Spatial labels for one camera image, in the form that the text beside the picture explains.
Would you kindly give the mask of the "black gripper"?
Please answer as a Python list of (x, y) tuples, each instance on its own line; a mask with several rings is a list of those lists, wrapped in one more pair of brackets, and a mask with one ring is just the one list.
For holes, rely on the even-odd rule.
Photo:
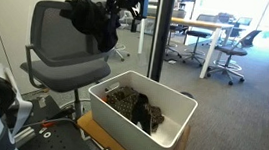
[(147, 18), (148, 0), (107, 0), (108, 11), (118, 13), (121, 9), (131, 12), (134, 19)]

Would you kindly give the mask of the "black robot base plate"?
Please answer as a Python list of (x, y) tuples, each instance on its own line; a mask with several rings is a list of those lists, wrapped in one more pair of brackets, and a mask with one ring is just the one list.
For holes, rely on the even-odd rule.
[(51, 96), (31, 102), (32, 114), (26, 122), (31, 136), (19, 150), (92, 150), (81, 137), (75, 122), (61, 116), (62, 110)]

